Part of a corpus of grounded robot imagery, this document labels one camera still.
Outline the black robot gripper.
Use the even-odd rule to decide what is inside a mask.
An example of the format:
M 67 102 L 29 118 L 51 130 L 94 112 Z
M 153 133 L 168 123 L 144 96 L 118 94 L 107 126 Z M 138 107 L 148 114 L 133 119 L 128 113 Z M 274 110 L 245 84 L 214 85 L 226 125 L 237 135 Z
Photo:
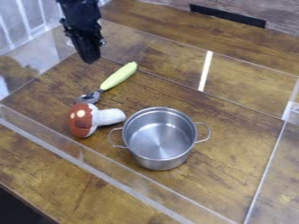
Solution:
M 85 63 L 99 58 L 99 47 L 106 43 L 101 35 L 98 0 L 55 0 L 63 18 L 59 20 L 78 56 Z

